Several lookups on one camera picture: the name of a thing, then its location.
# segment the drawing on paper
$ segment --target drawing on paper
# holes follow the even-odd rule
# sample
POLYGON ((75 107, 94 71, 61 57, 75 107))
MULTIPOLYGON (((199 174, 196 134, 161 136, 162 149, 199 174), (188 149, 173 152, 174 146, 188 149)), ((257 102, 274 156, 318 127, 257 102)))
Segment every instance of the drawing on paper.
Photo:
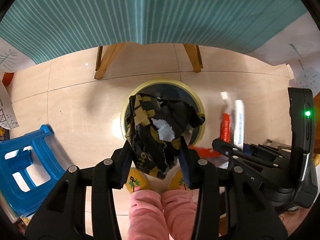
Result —
POLYGON ((0 122, 5 122, 5 121, 7 121, 7 119, 5 118, 4 112, 3 112, 3 110, 1 109, 1 110, 0 110, 0 122))
POLYGON ((15 61, 18 58, 18 52, 9 49, 9 52, 0 54, 0 66, 9 70, 13 70, 16 65, 15 61))
POLYGON ((308 68, 295 78, 300 88, 309 88, 315 97, 320 92, 320 73, 313 68, 308 68))

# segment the yellow slipper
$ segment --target yellow slipper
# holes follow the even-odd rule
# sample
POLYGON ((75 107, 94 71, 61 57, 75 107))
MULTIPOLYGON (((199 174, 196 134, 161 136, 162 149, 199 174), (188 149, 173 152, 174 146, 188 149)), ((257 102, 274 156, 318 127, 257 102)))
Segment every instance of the yellow slipper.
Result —
POLYGON ((136 168, 130 169, 125 186, 130 194, 138 190, 150 189, 147 179, 143 176, 143 173, 138 171, 136 168))
POLYGON ((174 189, 189 190, 187 185, 184 184, 184 180, 183 180, 183 176, 180 168, 171 177, 167 191, 174 190, 174 189))

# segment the crumpled wrapper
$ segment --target crumpled wrapper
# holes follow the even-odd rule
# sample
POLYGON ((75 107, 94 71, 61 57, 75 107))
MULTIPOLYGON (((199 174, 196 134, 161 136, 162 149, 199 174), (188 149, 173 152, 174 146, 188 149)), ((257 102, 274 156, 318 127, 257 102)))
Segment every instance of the crumpled wrapper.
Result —
POLYGON ((11 130, 19 127, 7 90, 0 81, 0 126, 11 130))
POLYGON ((139 171, 164 179, 177 163, 180 136, 189 125, 202 125, 204 114, 184 101, 146 93, 131 96, 129 106, 126 138, 135 152, 133 162, 139 171))

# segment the pink pants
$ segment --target pink pants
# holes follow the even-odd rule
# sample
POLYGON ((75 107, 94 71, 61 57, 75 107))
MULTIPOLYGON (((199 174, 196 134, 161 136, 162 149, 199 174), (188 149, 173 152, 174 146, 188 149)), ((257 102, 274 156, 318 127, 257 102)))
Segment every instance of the pink pants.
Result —
POLYGON ((189 240, 196 216, 191 191, 169 190, 159 195, 152 190, 131 194, 128 240, 189 240))

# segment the white paper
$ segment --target white paper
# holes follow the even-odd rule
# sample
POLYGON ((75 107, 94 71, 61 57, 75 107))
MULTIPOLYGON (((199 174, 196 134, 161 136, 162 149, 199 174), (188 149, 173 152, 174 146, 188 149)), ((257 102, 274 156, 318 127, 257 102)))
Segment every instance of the white paper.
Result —
POLYGON ((249 56, 272 66, 298 60, 320 51, 320 31, 307 12, 277 33, 249 56))
POLYGON ((166 120, 157 120, 151 118, 153 124, 158 128, 159 139, 166 142, 171 142, 175 136, 172 127, 166 120))
POLYGON ((305 69, 295 81, 298 87, 311 89, 313 97, 320 92, 320 73, 313 68, 305 69))
POLYGON ((33 65, 32 59, 0 38, 0 69, 13 73, 33 65))
POLYGON ((0 126, 11 130, 19 127, 17 118, 12 109, 12 102, 3 83, 0 81, 0 126))

